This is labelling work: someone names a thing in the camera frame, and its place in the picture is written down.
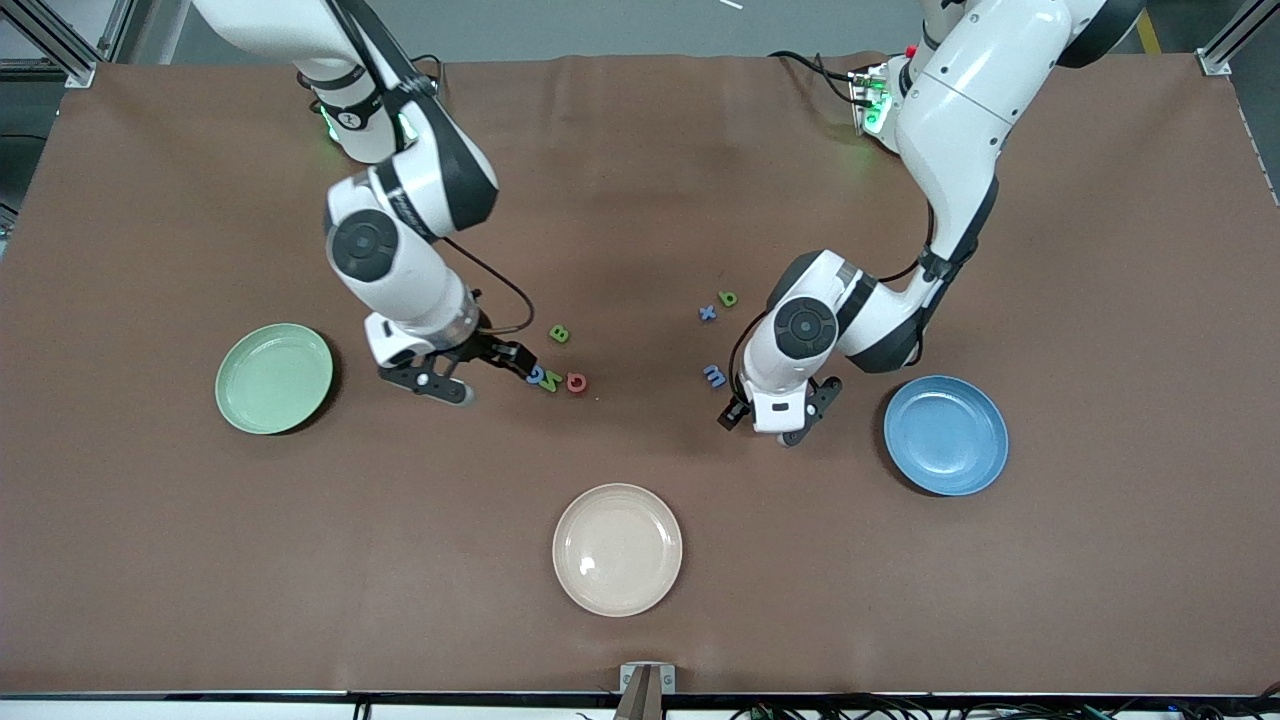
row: circular joint cap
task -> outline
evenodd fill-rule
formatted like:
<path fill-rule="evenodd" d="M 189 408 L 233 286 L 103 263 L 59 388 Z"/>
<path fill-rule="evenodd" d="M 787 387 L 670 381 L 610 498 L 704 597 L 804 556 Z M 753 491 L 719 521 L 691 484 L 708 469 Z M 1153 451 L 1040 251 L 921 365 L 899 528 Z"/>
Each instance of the circular joint cap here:
<path fill-rule="evenodd" d="M 795 297 L 778 309 L 773 337 L 787 357 L 808 360 L 836 342 L 836 316 L 813 297 Z"/>
<path fill-rule="evenodd" d="M 374 282 L 392 269 L 399 232 L 381 210 L 357 210 L 333 228 L 329 255 L 338 270 L 361 282 Z"/>

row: plate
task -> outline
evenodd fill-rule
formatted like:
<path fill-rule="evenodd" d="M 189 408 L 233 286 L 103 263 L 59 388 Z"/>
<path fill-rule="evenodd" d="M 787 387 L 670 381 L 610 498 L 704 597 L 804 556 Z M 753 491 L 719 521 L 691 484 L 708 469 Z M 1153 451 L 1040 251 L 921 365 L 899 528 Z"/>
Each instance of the plate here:
<path fill-rule="evenodd" d="M 902 474 L 946 496 L 973 495 L 1009 459 L 1009 428 L 977 387 L 947 375 L 902 386 L 884 413 L 884 443 Z"/>
<path fill-rule="evenodd" d="M 556 525 L 552 562 L 573 602 L 605 618 L 639 615 L 676 583 L 680 525 L 657 495 L 613 483 L 577 496 Z"/>
<path fill-rule="evenodd" d="M 333 383 L 333 354 L 311 328 L 279 323 L 236 343 L 218 368 L 223 418 L 246 433 L 294 428 L 320 407 Z"/>

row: green plate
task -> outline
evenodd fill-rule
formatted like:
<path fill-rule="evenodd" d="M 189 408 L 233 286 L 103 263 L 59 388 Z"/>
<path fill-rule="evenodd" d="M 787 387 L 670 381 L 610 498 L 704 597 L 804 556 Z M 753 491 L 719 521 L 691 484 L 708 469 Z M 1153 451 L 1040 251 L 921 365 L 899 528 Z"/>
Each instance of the green plate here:
<path fill-rule="evenodd" d="M 311 328 L 279 323 L 244 336 L 218 368 L 214 396 L 227 421 L 259 436 L 297 427 L 333 383 L 333 354 Z"/>

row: metal bracket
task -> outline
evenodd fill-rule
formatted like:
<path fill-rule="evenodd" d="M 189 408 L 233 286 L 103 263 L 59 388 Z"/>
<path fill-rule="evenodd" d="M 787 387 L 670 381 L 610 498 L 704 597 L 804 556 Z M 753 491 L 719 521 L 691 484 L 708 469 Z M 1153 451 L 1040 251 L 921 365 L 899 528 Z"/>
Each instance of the metal bracket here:
<path fill-rule="evenodd" d="M 1231 64 L 1225 60 L 1219 65 L 1211 65 L 1208 59 L 1204 58 L 1203 47 L 1196 49 L 1196 61 L 1199 63 L 1201 72 L 1204 73 L 1206 77 L 1221 77 L 1231 74 Z"/>
<path fill-rule="evenodd" d="M 97 63 L 88 64 L 88 74 L 79 76 L 67 76 L 67 82 L 63 87 L 67 90 L 88 90 L 93 86 L 93 77 L 97 76 Z"/>
<path fill-rule="evenodd" d="M 640 667 L 650 667 L 658 671 L 658 679 L 662 680 L 662 694 L 673 694 L 676 692 L 676 666 L 669 662 L 654 662 L 654 661 L 639 661 L 627 662 L 622 667 L 618 667 L 618 692 L 627 692 L 627 683 L 631 682 L 631 676 Z"/>
<path fill-rule="evenodd" d="M 1280 10 L 1280 0 L 1247 0 L 1204 47 L 1196 50 L 1196 61 L 1206 76 L 1229 76 L 1228 64 L 1252 40 L 1258 29 Z"/>

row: blue plate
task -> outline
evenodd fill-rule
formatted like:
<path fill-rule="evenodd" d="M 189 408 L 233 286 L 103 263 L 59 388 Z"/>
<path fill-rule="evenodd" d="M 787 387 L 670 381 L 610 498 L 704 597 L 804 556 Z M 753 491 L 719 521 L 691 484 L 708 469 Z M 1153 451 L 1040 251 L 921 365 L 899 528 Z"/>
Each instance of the blue plate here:
<path fill-rule="evenodd" d="M 914 379 L 884 411 L 884 443 L 902 473 L 946 496 L 989 486 L 1009 459 L 1009 428 L 980 389 L 947 375 Z"/>

